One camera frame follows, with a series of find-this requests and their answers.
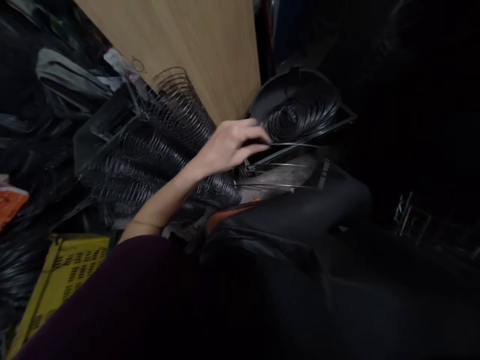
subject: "yellow plastic crate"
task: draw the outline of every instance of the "yellow plastic crate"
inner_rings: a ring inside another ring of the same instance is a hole
[[[105,260],[107,236],[91,233],[62,234],[48,250],[45,264],[12,341],[12,359],[45,321]]]

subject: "orange bag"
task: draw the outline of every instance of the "orange bag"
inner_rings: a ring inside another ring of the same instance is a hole
[[[29,197],[25,190],[0,182],[0,231],[14,218]]]

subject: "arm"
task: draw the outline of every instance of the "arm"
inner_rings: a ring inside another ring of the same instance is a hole
[[[262,144],[242,146],[255,139],[271,142],[255,119],[222,122],[200,152],[141,207],[120,242],[139,235],[159,234],[200,180],[230,170],[249,156],[268,149],[268,145]]]

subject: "black fabric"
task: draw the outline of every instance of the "black fabric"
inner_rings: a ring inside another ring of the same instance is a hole
[[[278,344],[263,345],[282,358],[480,356],[479,287],[375,230],[368,189],[338,170],[323,191],[266,201],[207,239],[203,264],[238,271],[265,301],[254,313]]]

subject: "metal rod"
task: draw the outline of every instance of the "metal rod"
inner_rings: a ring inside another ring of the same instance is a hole
[[[249,164],[249,165],[243,165],[243,167],[249,168],[249,167],[257,167],[257,166],[263,166],[263,165],[293,166],[293,167],[297,167],[297,168],[308,168],[309,167],[307,165],[287,164],[287,163],[280,163],[280,162]]]
[[[409,219],[411,210],[412,210],[412,206],[409,206],[408,209],[406,210],[405,218],[403,219],[403,224],[401,226],[399,236],[402,236],[404,234],[405,225],[407,224],[407,220]]]
[[[432,217],[430,215],[428,215],[428,218],[426,219],[425,225],[423,226],[423,229],[421,230],[420,236],[418,237],[418,239],[415,242],[416,246],[420,245],[420,242],[422,241],[422,238],[424,237],[425,231],[427,231],[427,228],[430,224],[431,219],[432,219]]]
[[[304,144],[304,143],[298,143],[298,142],[272,142],[270,144],[267,144],[268,146],[287,146],[287,145],[295,145],[295,146],[304,146],[308,148],[315,148],[317,149],[317,145],[310,145],[310,144]]]
[[[301,188],[301,189],[318,189],[315,186],[303,186],[303,185],[289,185],[289,184],[265,184],[265,183],[256,183],[256,184],[236,184],[237,187],[285,187],[285,188]]]

